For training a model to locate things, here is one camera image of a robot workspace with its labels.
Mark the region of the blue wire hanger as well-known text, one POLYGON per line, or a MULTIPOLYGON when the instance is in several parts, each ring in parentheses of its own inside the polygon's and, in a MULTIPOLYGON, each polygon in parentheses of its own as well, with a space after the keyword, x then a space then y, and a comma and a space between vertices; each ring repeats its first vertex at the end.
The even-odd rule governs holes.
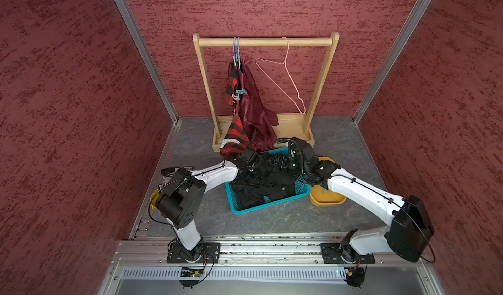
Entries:
POLYGON ((240 38, 234 37, 233 39, 233 63, 234 66, 237 67, 237 70, 241 71, 241 53, 240 53, 240 38))

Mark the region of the maroon satin shirt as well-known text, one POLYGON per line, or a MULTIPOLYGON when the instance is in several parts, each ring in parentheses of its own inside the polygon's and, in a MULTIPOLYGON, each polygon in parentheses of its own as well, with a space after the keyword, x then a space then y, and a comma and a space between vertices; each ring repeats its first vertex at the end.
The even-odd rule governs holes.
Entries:
POLYGON ((240 103, 244 131, 256 151, 272 150, 277 140, 274 127, 279 125, 278 116, 262 103, 254 77, 245 63, 241 64, 239 76, 242 89, 246 91, 240 103))

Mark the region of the wooden clothes rack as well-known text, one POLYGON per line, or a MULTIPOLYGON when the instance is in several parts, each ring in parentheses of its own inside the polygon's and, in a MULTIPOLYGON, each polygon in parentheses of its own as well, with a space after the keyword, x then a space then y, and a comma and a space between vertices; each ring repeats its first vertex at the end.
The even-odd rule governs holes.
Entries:
POLYGON ((311 129, 311 123, 316 111, 322 89, 327 79, 331 67, 335 50, 337 49, 340 34, 331 33, 329 38, 244 38, 240 42, 233 38, 201 38, 199 34, 193 34, 193 43, 198 59, 201 75, 204 82, 204 89, 208 98, 210 112, 214 123, 214 133, 212 136, 212 149, 215 153, 220 151, 223 138, 232 121, 231 116, 219 116, 216 114, 214 100, 212 98, 212 88, 204 58, 205 47, 326 47, 326 53, 321 66, 321 70, 314 87, 306 114, 279 114, 279 125, 275 127, 275 133, 279 136, 296 136, 314 145, 315 140, 311 129))

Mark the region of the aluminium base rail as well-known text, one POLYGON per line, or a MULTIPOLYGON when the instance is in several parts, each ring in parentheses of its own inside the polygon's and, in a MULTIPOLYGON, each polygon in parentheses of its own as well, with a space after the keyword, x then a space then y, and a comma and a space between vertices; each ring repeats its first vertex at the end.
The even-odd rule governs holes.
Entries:
POLYGON ((339 233, 205 237, 187 260, 171 237, 120 242, 110 269, 109 289, 127 279, 160 281, 257 281, 342 283, 372 269, 397 269, 431 282, 429 265, 391 253, 362 256, 354 264, 339 253, 339 233))

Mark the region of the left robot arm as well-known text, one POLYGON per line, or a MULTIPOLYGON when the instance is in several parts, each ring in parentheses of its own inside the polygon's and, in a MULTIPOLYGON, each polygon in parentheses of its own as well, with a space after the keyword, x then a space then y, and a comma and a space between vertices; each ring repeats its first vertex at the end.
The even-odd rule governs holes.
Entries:
POLYGON ((233 182, 238 173, 258 169, 262 161, 262 155, 247 148, 237 158, 223 160, 203 170, 180 168, 168 181, 158 185, 149 200, 149 209, 157 210, 164 218, 163 221, 154 222, 169 225, 173 229, 178 257, 182 262, 206 262, 209 257, 195 224, 204 194, 233 182))

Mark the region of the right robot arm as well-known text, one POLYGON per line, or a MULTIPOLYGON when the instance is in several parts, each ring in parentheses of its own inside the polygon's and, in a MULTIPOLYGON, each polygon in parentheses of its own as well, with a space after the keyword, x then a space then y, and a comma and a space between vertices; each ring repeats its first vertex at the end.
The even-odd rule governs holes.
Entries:
POLYGON ((340 242, 344 262, 354 264, 363 256, 394 253, 408 262, 418 262, 429 248, 434 228, 424 203, 414 195, 403 198, 373 186, 350 174, 340 165, 320 160, 313 147, 297 137, 279 138, 302 179, 311 186, 345 196, 372 212, 383 226, 371 230, 353 229, 340 242))

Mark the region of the yellow plastic tray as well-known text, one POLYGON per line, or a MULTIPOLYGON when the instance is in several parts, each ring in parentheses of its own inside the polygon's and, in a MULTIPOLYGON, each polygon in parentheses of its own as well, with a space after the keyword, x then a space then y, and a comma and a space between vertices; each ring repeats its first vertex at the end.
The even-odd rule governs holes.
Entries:
POLYGON ((344 195, 330 191, 330 194, 322 193, 322 186, 311 186, 309 199, 316 207, 334 207, 344 203, 347 198, 344 195))

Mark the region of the red black plaid shirt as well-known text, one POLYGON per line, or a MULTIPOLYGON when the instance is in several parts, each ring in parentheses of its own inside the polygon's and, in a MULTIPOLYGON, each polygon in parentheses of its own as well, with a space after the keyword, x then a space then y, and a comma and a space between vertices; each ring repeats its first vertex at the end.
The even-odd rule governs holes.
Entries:
POLYGON ((234 63, 229 63, 225 93, 230 97, 229 104, 233 107, 233 116, 229 129, 220 145, 220 154, 226 160, 239 157, 250 143, 240 115, 240 104, 243 95, 237 95, 237 89, 242 89, 239 72, 234 63))

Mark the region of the yellow cup with tools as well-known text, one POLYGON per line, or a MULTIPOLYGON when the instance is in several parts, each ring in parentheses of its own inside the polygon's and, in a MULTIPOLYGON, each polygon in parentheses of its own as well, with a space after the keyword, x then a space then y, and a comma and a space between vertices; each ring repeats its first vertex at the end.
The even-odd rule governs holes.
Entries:
POLYGON ((159 196, 160 196, 160 192, 161 192, 161 187, 159 186, 151 195, 150 197, 150 201, 149 201, 149 204, 150 204, 150 207, 153 209, 153 210, 156 210, 157 209, 157 200, 159 199, 159 196))

